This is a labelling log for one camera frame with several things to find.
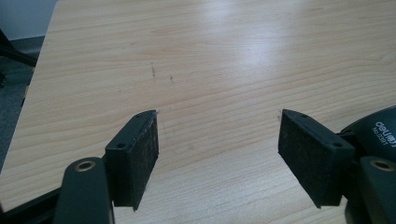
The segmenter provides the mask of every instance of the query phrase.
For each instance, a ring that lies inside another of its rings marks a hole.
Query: black office chair
[[[11,60],[25,63],[32,67],[37,64],[37,59],[33,58],[25,53],[17,51],[8,41],[7,37],[4,35],[3,31],[0,29],[0,56],[8,57]]]

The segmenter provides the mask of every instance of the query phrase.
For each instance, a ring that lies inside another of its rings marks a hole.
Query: table surface
[[[277,154],[283,108],[334,132],[396,105],[396,1],[62,0],[4,170],[5,210],[158,110],[160,156],[117,223],[343,223]]]

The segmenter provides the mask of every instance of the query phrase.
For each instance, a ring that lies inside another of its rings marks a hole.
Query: floor
[[[44,36],[15,40],[15,49],[38,57]],[[30,83],[34,68],[23,63],[0,57],[0,73],[4,76],[0,87],[0,171],[3,168],[9,144],[21,113],[26,86]]]

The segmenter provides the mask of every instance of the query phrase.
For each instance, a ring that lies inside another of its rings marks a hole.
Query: brand logo
[[[378,137],[378,140],[382,145],[391,145],[392,147],[396,147],[396,138],[383,122],[377,122],[373,128],[373,132],[376,137]]]

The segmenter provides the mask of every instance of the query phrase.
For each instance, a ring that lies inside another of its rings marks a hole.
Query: black plastic mount
[[[333,133],[283,110],[278,150],[315,206],[348,199],[347,223],[396,223],[396,107]]]
[[[339,205],[339,179],[352,161],[352,145],[307,115],[283,110],[278,149],[316,207]]]
[[[158,155],[156,111],[137,114],[110,141],[102,159],[73,162],[59,189],[0,210],[0,223],[114,223],[113,202],[138,208]]]

